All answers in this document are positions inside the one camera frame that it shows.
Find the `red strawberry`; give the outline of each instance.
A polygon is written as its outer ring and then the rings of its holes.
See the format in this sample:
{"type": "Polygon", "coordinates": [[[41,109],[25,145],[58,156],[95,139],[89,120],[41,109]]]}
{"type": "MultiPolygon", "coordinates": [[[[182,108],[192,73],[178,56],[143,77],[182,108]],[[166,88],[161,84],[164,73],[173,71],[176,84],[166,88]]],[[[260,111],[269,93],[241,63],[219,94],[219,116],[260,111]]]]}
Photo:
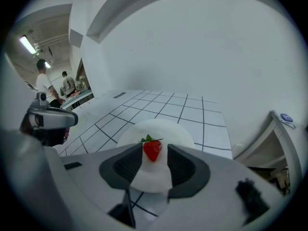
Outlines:
{"type": "Polygon", "coordinates": [[[157,157],[161,150],[162,150],[162,143],[160,141],[150,141],[144,143],[143,145],[144,153],[146,153],[146,155],[152,162],[155,162],[157,160],[157,157]]]}

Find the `white wall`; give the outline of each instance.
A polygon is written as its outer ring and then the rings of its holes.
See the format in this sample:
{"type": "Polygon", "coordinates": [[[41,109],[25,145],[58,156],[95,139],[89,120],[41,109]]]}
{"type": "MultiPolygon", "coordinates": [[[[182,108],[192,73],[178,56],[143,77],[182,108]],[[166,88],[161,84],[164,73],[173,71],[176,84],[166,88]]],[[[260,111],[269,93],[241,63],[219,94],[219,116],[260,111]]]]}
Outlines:
{"type": "Polygon", "coordinates": [[[216,96],[232,145],[253,142],[271,109],[308,122],[307,48],[285,17],[257,0],[159,0],[101,47],[117,89],[216,96]]]}
{"type": "Polygon", "coordinates": [[[100,45],[89,37],[84,37],[80,53],[93,95],[98,98],[103,93],[113,89],[100,45]]]}
{"type": "Polygon", "coordinates": [[[77,70],[78,70],[78,67],[79,67],[80,60],[81,60],[80,48],[73,46],[73,45],[70,45],[69,61],[70,61],[71,68],[72,68],[73,79],[76,79],[77,70]]]}
{"type": "Polygon", "coordinates": [[[72,73],[72,68],[70,67],[70,65],[52,67],[47,69],[46,71],[46,74],[48,75],[53,87],[56,89],[59,95],[60,95],[60,87],[62,86],[63,71],[66,71],[68,76],[74,78],[72,73]]]}

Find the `strawberry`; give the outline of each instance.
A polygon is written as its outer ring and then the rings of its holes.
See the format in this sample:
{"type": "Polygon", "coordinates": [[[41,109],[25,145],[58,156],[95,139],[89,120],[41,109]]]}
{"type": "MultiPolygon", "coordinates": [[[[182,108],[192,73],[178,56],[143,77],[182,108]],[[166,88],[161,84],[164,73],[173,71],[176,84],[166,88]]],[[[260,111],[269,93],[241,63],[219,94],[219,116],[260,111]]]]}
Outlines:
{"type": "Polygon", "coordinates": [[[157,160],[157,157],[162,150],[162,143],[160,140],[162,139],[155,140],[150,135],[146,136],[146,140],[141,139],[141,142],[144,142],[143,151],[152,162],[157,160]]]}

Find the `ceiling light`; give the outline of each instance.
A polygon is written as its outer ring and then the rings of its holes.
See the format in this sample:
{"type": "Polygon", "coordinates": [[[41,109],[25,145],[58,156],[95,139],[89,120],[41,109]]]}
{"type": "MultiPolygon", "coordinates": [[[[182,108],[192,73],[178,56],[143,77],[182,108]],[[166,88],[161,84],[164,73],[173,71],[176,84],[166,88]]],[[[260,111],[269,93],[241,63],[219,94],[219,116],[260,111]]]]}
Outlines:
{"type": "Polygon", "coordinates": [[[51,66],[49,65],[48,62],[45,62],[45,66],[46,66],[47,68],[51,68],[51,66]]]}
{"type": "Polygon", "coordinates": [[[33,46],[30,44],[29,40],[26,38],[25,35],[23,35],[19,41],[27,48],[28,51],[30,51],[31,54],[35,54],[37,51],[33,48],[33,46]]]}

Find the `blue sticker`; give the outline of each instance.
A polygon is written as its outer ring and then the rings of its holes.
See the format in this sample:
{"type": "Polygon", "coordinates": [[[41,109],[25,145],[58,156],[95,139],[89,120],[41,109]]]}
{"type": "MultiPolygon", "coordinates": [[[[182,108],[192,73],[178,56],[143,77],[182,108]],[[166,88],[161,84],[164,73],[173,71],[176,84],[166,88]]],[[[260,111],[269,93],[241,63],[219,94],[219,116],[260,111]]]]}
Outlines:
{"type": "Polygon", "coordinates": [[[290,116],[288,116],[287,114],[280,114],[280,116],[285,121],[293,122],[293,119],[290,116]]]}

